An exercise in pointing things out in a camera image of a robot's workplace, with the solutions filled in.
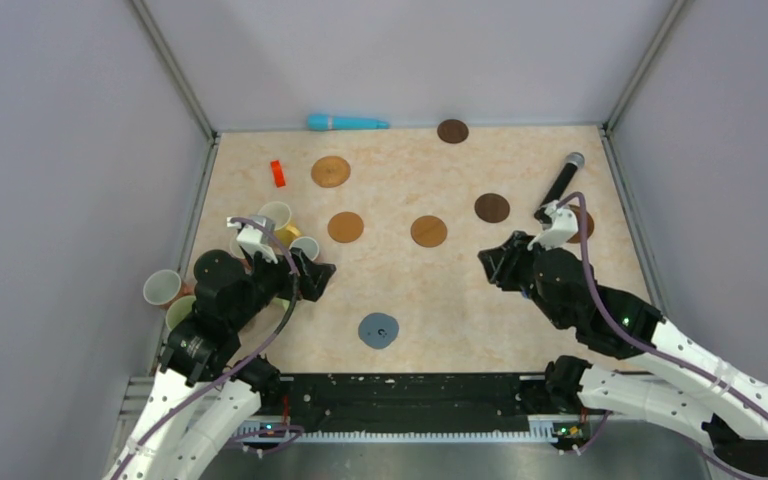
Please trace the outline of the dark wooden coaster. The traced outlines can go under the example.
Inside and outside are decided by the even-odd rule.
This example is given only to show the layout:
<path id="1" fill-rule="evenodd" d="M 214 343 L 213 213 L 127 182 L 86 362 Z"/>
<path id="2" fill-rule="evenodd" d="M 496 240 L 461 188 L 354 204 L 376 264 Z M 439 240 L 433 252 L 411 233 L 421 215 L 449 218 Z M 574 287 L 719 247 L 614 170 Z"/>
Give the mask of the dark wooden coaster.
<path id="1" fill-rule="evenodd" d="M 458 119 L 446 119 L 437 126 L 439 139 L 448 144 L 459 144 L 469 137 L 469 127 Z"/>
<path id="2" fill-rule="evenodd" d="M 496 224 L 506 220 L 510 215 L 509 201 L 497 193 L 485 193 L 474 202 L 476 216 L 484 222 Z"/>

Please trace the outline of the light wooden coaster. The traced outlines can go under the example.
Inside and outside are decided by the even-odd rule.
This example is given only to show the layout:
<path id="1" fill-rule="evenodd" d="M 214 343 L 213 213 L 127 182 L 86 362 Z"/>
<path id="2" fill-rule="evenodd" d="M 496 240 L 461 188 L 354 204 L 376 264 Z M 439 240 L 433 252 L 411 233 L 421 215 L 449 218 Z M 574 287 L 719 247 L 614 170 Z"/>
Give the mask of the light wooden coaster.
<path id="1" fill-rule="evenodd" d="M 360 238 L 364 232 L 362 217 L 350 211 L 335 214 L 328 222 L 327 232 L 338 243 L 351 243 Z"/>
<path id="2" fill-rule="evenodd" d="M 417 245 L 424 248 L 435 248 L 447 239 L 448 228 L 439 217 L 425 215 L 412 223 L 410 235 Z"/>

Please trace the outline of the woven rattan coaster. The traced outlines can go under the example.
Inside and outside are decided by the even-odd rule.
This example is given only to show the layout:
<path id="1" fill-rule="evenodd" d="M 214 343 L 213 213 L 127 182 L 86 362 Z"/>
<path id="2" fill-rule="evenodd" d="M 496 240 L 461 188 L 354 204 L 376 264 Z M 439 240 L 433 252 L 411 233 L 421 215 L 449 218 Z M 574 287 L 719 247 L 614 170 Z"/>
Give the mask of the woven rattan coaster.
<path id="1" fill-rule="evenodd" d="M 329 155 L 319 158 L 311 168 L 311 178 L 322 188 L 335 188 L 351 175 L 351 166 L 343 157 Z"/>

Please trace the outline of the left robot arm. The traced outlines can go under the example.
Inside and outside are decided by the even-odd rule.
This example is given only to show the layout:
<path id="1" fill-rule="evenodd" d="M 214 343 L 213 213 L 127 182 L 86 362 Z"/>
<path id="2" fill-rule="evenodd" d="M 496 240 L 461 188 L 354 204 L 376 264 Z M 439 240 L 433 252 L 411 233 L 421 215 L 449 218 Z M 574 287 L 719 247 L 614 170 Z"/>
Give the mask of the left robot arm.
<path id="1" fill-rule="evenodd" d="M 279 404 L 265 350 L 299 302 L 316 302 L 337 268 L 294 248 L 276 261 L 209 250 L 195 301 L 169 333 L 152 390 L 108 479 L 197 479 L 236 428 Z"/>

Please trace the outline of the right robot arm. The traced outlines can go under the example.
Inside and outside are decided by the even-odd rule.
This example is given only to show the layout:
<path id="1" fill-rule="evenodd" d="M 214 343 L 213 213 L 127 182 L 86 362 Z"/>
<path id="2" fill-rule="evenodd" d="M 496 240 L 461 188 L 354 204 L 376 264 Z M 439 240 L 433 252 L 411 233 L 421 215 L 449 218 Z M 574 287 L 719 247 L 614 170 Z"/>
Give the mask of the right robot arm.
<path id="1" fill-rule="evenodd" d="M 533 302 L 559 330 L 656 383 L 562 355 L 545 370 L 560 412 L 603 410 L 645 420 L 694 441 L 730 468 L 768 478 L 768 384 L 683 334 L 634 294 L 598 284 L 588 260 L 547 249 L 524 232 L 478 254 L 490 284 Z"/>

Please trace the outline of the grey silicone coaster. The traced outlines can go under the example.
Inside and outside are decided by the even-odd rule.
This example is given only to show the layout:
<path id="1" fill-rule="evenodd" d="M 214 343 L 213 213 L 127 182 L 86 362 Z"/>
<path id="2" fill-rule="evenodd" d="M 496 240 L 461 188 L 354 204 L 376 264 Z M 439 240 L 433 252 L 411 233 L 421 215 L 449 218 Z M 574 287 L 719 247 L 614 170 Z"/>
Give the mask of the grey silicone coaster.
<path id="1" fill-rule="evenodd" d="M 358 338 L 368 347 L 382 350 L 390 346 L 400 331 L 398 321 L 385 313 L 366 315 L 358 325 Z"/>

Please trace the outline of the brown grooved coaster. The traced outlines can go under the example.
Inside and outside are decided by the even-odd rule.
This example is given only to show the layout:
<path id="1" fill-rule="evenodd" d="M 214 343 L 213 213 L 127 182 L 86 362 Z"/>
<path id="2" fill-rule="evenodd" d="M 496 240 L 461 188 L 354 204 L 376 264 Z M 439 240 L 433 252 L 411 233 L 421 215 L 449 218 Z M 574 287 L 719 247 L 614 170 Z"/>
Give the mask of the brown grooved coaster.
<path id="1" fill-rule="evenodd" d="M 574 214 L 577 222 L 577 232 L 568 240 L 570 244 L 581 244 L 583 240 L 589 240 L 593 235 L 595 226 L 592 216 L 582 212 L 577 205 L 569 205 L 568 209 Z"/>

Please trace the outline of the pink printed mug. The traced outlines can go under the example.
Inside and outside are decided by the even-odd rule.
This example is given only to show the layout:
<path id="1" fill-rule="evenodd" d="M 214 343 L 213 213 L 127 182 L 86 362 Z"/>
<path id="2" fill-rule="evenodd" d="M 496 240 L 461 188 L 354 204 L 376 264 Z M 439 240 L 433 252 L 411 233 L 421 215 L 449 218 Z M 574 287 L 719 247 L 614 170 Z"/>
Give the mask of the pink printed mug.
<path id="1" fill-rule="evenodd" d="M 301 236 L 294 239 L 290 244 L 290 249 L 300 250 L 312 261 L 317 260 L 321 253 L 318 241 L 310 236 Z"/>

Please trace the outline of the red block near cups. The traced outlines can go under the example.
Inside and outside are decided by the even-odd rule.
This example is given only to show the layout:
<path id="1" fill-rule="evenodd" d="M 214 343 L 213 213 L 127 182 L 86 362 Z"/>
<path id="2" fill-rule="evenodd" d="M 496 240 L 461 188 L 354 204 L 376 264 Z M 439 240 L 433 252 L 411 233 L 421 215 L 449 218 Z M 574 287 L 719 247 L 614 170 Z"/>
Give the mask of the red block near cups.
<path id="1" fill-rule="evenodd" d="M 283 171 L 282 164 L 279 160 L 273 160 L 270 162 L 270 169 L 273 175 L 273 182 L 277 188 L 283 188 L 286 186 L 286 178 Z"/>

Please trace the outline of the black microphone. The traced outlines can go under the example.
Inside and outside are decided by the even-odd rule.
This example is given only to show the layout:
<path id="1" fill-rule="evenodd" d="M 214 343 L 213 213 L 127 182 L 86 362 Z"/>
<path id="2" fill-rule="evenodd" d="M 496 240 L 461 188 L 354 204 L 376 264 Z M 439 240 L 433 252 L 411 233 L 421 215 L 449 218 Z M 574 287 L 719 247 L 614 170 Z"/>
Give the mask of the black microphone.
<path id="1" fill-rule="evenodd" d="M 550 222 L 546 209 L 553 201 L 562 198 L 567 187 L 570 185 L 576 173 L 584 166 L 585 158 L 580 152 L 569 153 L 562 163 L 562 167 L 550 185 L 548 191 L 539 202 L 538 208 L 534 212 L 534 218 L 541 224 L 548 225 Z"/>

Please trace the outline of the pale green mug off table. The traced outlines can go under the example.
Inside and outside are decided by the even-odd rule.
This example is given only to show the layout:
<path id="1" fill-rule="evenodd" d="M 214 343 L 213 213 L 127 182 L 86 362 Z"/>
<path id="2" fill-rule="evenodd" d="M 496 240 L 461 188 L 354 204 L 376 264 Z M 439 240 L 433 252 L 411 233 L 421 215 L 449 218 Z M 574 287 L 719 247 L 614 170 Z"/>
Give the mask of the pale green mug off table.
<path id="1" fill-rule="evenodd" d="M 175 300 L 165 314 L 165 325 L 169 331 L 174 330 L 191 312 L 196 301 L 194 295 L 185 295 Z"/>

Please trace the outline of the turquoise microphone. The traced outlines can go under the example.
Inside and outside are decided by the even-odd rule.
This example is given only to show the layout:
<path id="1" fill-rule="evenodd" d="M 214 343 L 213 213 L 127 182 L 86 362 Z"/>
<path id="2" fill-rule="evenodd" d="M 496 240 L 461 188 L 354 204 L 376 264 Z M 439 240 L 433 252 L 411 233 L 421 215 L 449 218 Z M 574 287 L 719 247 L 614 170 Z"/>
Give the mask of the turquoise microphone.
<path id="1" fill-rule="evenodd" d="M 307 117 L 306 125 L 312 131 L 383 130 L 390 128 L 388 122 L 379 119 L 328 114 L 311 114 Z"/>

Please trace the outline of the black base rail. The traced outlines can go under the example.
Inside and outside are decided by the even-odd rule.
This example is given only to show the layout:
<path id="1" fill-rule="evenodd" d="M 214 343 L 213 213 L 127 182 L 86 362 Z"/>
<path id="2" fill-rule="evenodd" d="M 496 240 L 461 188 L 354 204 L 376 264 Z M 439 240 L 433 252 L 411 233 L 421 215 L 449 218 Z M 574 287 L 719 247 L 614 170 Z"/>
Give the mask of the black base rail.
<path id="1" fill-rule="evenodd" d="M 554 406 L 540 375 L 519 373 L 287 374 L 239 428 L 250 445 L 302 443 L 545 443 L 584 446 L 599 412 Z"/>

